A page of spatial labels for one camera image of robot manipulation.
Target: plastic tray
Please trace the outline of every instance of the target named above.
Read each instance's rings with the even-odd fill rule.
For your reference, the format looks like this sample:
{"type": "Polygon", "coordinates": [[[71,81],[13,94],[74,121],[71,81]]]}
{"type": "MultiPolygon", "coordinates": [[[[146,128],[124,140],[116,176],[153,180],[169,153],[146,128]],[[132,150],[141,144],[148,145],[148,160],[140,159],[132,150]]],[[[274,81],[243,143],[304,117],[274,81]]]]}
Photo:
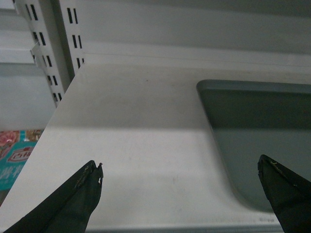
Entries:
{"type": "Polygon", "coordinates": [[[262,154],[311,180],[311,85],[203,80],[197,90],[240,200],[272,211],[258,178],[262,154]]]}

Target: gray tray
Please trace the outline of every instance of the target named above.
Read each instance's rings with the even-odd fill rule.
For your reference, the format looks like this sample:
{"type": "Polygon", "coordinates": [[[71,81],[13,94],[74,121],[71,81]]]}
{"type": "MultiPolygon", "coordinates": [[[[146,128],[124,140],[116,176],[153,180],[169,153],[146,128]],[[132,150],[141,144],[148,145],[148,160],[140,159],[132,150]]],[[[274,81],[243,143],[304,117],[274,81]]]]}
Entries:
{"type": "Polygon", "coordinates": [[[258,178],[262,154],[311,180],[311,85],[203,80],[197,90],[241,201],[272,211],[258,178]]]}

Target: dark green tray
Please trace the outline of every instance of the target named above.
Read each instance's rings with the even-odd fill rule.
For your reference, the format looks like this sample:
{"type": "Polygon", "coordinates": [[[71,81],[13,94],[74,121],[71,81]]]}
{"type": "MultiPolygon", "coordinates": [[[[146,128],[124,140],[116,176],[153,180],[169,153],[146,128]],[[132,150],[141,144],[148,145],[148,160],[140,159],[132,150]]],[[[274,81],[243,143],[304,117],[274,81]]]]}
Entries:
{"type": "Polygon", "coordinates": [[[311,180],[311,85],[203,80],[197,90],[245,204],[272,211],[258,178],[262,154],[311,180]]]}

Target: white shelf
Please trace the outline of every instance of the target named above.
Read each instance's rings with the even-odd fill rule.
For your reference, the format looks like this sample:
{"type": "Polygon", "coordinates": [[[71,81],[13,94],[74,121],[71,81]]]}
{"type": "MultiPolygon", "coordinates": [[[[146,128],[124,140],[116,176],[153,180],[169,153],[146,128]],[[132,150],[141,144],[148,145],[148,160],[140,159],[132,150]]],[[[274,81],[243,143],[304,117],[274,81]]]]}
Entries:
{"type": "Polygon", "coordinates": [[[274,214],[234,196],[196,93],[202,79],[311,84],[306,74],[85,65],[0,208],[0,226],[92,159],[104,164],[104,185],[89,230],[280,230],[274,214]]]}
{"type": "Polygon", "coordinates": [[[14,10],[14,4],[12,0],[1,0],[0,10],[14,10]]]}
{"type": "Polygon", "coordinates": [[[34,64],[34,45],[26,20],[15,11],[1,12],[0,63],[34,64]]]}
{"type": "Polygon", "coordinates": [[[55,111],[43,71],[31,64],[0,64],[0,131],[44,129],[55,111]]]}

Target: product package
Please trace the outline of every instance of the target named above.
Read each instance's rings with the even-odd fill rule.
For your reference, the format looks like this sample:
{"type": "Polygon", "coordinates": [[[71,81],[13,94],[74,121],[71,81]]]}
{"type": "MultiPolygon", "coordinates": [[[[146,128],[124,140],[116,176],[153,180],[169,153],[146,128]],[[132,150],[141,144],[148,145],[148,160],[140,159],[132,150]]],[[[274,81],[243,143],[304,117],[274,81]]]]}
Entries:
{"type": "Polygon", "coordinates": [[[0,206],[43,130],[0,132],[0,206]]]}

